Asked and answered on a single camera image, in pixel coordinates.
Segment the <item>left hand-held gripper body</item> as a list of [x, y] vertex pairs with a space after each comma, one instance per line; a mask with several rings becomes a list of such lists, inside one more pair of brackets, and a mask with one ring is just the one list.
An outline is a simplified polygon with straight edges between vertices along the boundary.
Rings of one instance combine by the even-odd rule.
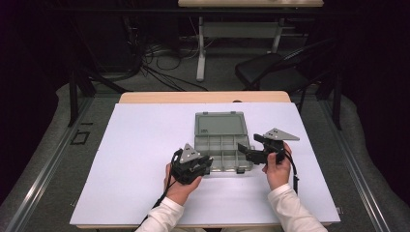
[[199, 176], [202, 156], [189, 143], [177, 150], [171, 159], [171, 175], [183, 184], [190, 185]]

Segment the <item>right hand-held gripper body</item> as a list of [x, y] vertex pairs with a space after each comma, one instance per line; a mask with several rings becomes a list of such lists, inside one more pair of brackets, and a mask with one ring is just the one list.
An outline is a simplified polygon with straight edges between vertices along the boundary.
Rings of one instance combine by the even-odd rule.
[[263, 134], [264, 150], [270, 153], [276, 153], [276, 163], [282, 162], [285, 158], [290, 158], [290, 152], [284, 148], [285, 140], [299, 141], [300, 138], [283, 130], [273, 128]]

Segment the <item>grey transparent compartment box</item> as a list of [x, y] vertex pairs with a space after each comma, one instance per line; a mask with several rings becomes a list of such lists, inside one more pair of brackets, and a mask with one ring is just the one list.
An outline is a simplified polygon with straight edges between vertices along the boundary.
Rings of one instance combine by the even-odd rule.
[[249, 148], [249, 135], [245, 116], [240, 111], [197, 112], [194, 126], [194, 148], [201, 155], [214, 159], [212, 172], [243, 174], [253, 167], [251, 161], [238, 150]]

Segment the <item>person's left hand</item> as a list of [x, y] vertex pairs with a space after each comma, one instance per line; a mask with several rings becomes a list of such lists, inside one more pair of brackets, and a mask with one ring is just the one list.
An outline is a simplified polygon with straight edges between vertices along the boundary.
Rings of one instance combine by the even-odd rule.
[[166, 197], [175, 203], [183, 206], [190, 194], [195, 191], [202, 181], [202, 177], [197, 177], [191, 184], [182, 185], [176, 182], [174, 177], [170, 174], [171, 164], [168, 163], [165, 167], [165, 178], [163, 180], [164, 189], [166, 190]]

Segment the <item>person's right hand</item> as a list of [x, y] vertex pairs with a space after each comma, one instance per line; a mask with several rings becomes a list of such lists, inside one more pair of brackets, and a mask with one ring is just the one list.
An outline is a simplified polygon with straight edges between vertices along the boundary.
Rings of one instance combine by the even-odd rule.
[[269, 154], [267, 157], [267, 163], [262, 168], [262, 171], [266, 174], [270, 190], [277, 189], [287, 184], [289, 181], [290, 170], [291, 163], [289, 159], [283, 159], [280, 163], [277, 163], [277, 154]]

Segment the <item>white table cover board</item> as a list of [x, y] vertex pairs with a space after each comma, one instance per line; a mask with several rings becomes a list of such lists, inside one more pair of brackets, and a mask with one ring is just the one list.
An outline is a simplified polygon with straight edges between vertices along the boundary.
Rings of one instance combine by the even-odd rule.
[[[277, 128], [290, 142], [298, 195], [320, 222], [339, 215], [296, 106], [287, 102], [118, 103], [94, 158], [71, 223], [80, 228], [128, 227], [141, 222], [163, 192], [166, 165], [194, 140], [198, 112], [241, 111], [250, 134]], [[278, 223], [259, 166], [244, 174], [211, 173], [190, 195], [182, 227], [262, 226]]]

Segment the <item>black folding chair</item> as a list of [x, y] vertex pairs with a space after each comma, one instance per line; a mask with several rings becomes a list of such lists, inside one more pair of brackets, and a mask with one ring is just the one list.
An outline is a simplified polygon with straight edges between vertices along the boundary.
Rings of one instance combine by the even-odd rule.
[[303, 67], [331, 51], [335, 45], [335, 39], [327, 39], [286, 55], [264, 54], [237, 64], [235, 74], [246, 90], [284, 91], [288, 94], [305, 90], [320, 75], [310, 77], [303, 72]]

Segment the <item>white metal-legged desk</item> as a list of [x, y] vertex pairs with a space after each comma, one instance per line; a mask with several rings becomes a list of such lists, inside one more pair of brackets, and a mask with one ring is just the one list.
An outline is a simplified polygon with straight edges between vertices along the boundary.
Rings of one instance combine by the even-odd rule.
[[[307, 10], [320, 9], [323, 0], [178, 0], [178, 5], [188, 10]], [[198, 65], [196, 80], [205, 78], [205, 38], [271, 38], [272, 51], [278, 50], [278, 42], [284, 18], [270, 19], [268, 22], [211, 22], [201, 16], [198, 19]]]

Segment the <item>black metal stand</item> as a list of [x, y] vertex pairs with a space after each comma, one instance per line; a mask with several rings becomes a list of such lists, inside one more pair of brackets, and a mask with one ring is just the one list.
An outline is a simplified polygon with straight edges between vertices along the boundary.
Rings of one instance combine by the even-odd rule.
[[93, 80], [98, 81], [99, 83], [105, 85], [106, 87], [114, 90], [119, 94], [124, 94], [127, 92], [125, 88], [111, 82], [99, 73], [92, 72], [88, 68], [78, 68], [72, 70], [72, 74], [69, 80], [71, 113], [69, 122], [70, 127], [75, 123], [79, 116], [77, 90], [80, 90], [86, 98], [93, 98], [97, 93], [97, 90], [92, 84]]

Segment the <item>metal floor rail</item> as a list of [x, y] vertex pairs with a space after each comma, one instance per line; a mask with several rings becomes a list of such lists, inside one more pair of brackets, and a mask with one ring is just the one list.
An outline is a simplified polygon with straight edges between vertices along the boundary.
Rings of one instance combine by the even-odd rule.
[[353, 180], [353, 183], [360, 195], [360, 198], [363, 202], [363, 205], [366, 209], [366, 212], [371, 220], [371, 223], [376, 232], [391, 232], [391, 229], [385, 220], [379, 204], [376, 202], [376, 199], [370, 190], [366, 179], [360, 169], [359, 164], [357, 163], [355, 156], [349, 147], [343, 133], [337, 128], [332, 118], [332, 109], [326, 101], [318, 102], [327, 121], [330, 126], [330, 130], [334, 138], [336, 139], [337, 145], [341, 150], [342, 156], [344, 158], [345, 165], [349, 171], [349, 174]]
[[34, 155], [0, 206], [0, 232], [22, 232], [52, 179], [65, 150], [87, 113], [93, 98], [81, 100], [76, 121], [69, 126], [69, 103], [59, 101], [57, 111]]

